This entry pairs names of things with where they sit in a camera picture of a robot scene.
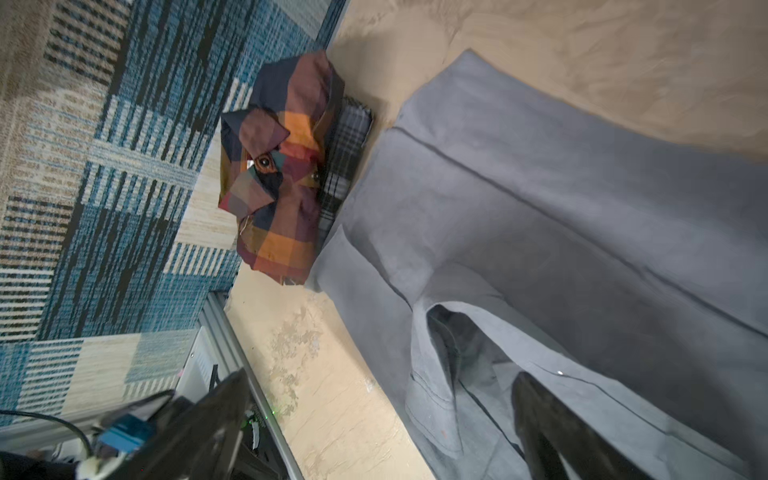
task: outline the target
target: gray plaid cloth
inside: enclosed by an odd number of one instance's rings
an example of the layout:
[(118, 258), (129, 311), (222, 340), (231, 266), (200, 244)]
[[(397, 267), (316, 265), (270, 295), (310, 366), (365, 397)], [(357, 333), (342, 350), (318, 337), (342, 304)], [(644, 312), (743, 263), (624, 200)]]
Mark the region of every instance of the gray plaid cloth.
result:
[(317, 194), (320, 203), (318, 250), (323, 248), (336, 213), (349, 193), (372, 124), (373, 113), (370, 108), (354, 98), (344, 97), (339, 120), (330, 135), (326, 151), (323, 189)]

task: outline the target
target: striped rug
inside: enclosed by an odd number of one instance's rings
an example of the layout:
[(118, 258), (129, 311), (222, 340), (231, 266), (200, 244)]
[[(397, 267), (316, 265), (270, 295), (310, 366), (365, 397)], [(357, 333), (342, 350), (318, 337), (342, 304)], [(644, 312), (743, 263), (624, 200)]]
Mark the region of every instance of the striped rug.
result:
[(216, 208), (219, 115), (263, 63), (325, 48), (342, 8), (3, 1), (0, 408), (175, 386), (205, 294), (240, 265)]

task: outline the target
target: carpet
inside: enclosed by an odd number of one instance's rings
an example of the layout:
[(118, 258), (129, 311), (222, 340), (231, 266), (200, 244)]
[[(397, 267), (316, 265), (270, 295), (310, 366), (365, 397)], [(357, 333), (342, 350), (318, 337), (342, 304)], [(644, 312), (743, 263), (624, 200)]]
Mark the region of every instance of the carpet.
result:
[(327, 46), (343, 0), (310, 4), (3, 2), (0, 408), (175, 386), (205, 295), (240, 265), (219, 115), (263, 63)]

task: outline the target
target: plaid shirt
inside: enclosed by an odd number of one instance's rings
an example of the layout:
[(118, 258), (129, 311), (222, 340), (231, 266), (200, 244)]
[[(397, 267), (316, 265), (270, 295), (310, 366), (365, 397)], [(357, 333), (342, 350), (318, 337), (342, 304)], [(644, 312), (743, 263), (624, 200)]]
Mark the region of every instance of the plaid shirt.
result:
[(343, 89), (317, 51), (264, 65), (248, 108), (221, 115), (219, 208), (237, 218), (240, 257), (279, 283), (304, 283), (315, 260), (319, 170)]

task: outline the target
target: beige floor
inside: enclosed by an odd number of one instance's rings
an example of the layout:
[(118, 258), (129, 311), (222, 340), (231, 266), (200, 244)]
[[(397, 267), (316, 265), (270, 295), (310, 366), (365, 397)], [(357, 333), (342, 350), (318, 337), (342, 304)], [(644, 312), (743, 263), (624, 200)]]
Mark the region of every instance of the beige floor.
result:
[[(768, 154), (768, 2), (350, 0), (329, 55), (390, 125), (466, 48), (642, 133)], [(306, 478), (431, 478), (324, 296), (241, 269), (230, 318)]]

